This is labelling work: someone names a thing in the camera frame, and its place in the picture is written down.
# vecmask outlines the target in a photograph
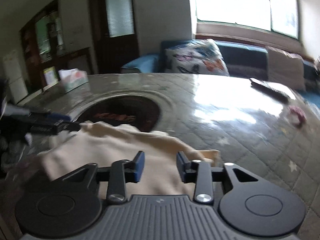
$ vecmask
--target metal screw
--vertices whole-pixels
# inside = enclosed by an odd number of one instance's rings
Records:
[[[207,203],[212,200],[212,197],[208,194],[199,194],[196,196],[196,200],[202,203]]]
[[[109,196],[109,200],[111,200],[113,202],[121,202],[124,200],[124,196],[122,196],[120,194],[112,194]]]

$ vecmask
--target window sill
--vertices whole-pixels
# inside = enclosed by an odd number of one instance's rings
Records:
[[[223,23],[197,23],[197,39],[212,38],[217,41],[238,42],[259,47],[272,46],[278,49],[301,55],[305,60],[314,61],[304,55],[301,43],[291,37],[242,25]]]

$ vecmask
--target bright window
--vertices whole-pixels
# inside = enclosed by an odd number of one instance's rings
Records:
[[[245,25],[298,38],[297,0],[196,0],[197,18]]]

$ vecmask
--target remote control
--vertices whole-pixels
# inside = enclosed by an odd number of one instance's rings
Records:
[[[253,87],[257,88],[263,93],[273,97],[274,99],[284,104],[289,103],[289,96],[286,93],[270,87],[267,82],[255,78],[249,78],[249,80],[251,81],[251,85]]]

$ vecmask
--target door glass panel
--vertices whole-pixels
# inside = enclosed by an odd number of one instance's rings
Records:
[[[42,17],[39,21],[36,22],[36,37],[40,56],[42,56],[42,54],[49,53],[51,50],[47,32],[47,24],[49,22],[49,16]]]
[[[134,34],[132,0],[106,0],[110,37]]]

